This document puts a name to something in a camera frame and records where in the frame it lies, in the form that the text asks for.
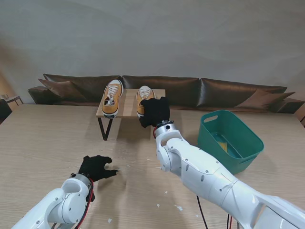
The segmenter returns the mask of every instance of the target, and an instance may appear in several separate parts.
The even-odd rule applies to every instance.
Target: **white rubber sole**
[[[156,98],[156,94],[154,93],[153,89],[151,89],[151,90],[152,90],[152,93],[153,93],[153,97]],[[138,118],[141,118],[141,117],[144,116],[143,114],[139,114],[138,111],[137,111],[137,115],[138,115]]]
[[[120,82],[120,85],[122,86],[122,91],[121,91],[121,95],[120,95],[120,98],[121,98],[122,94],[124,93],[124,87],[123,87],[123,84],[121,83],[121,81],[120,81],[120,80],[118,80],[118,81]],[[102,110],[102,112],[103,112],[104,118],[113,119],[113,118],[115,118],[115,117],[118,115],[118,113],[119,113],[119,105],[118,105],[118,109],[117,109],[114,113],[112,113],[112,114],[104,113],[103,110]]]

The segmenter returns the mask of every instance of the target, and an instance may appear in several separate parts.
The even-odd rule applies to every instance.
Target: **green plastic basket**
[[[233,174],[244,171],[264,149],[262,140],[235,114],[226,110],[202,116],[198,146]]]

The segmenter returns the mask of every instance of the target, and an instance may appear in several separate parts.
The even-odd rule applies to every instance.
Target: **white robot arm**
[[[12,229],[53,229],[57,224],[58,229],[71,229],[83,220],[92,188],[93,182],[86,176],[71,174],[61,188],[49,192]]]
[[[190,145],[173,122],[157,126],[157,156],[196,195],[220,206],[245,229],[304,229],[305,212],[264,195],[232,175],[216,158]]]

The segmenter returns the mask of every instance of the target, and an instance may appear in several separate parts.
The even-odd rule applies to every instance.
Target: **shoe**
[[[123,85],[119,80],[112,80],[105,88],[102,112],[105,118],[115,118],[119,111],[119,100],[123,94]]]
[[[138,102],[138,108],[137,108],[137,113],[138,117],[144,116],[144,107],[141,105],[142,100],[144,99],[152,99],[155,98],[154,91],[150,89],[148,86],[142,86],[137,92],[137,102]]]

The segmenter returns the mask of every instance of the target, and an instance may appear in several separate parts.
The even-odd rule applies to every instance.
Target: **black gloved hand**
[[[103,178],[110,178],[112,176],[115,176],[118,172],[117,170],[105,169],[105,165],[111,162],[112,159],[108,156],[85,156],[78,173],[83,174],[88,178],[91,178],[93,182]]]
[[[144,107],[144,116],[140,118],[140,123],[144,128],[149,125],[157,126],[163,120],[170,119],[170,106],[167,98],[143,100],[141,104]]]

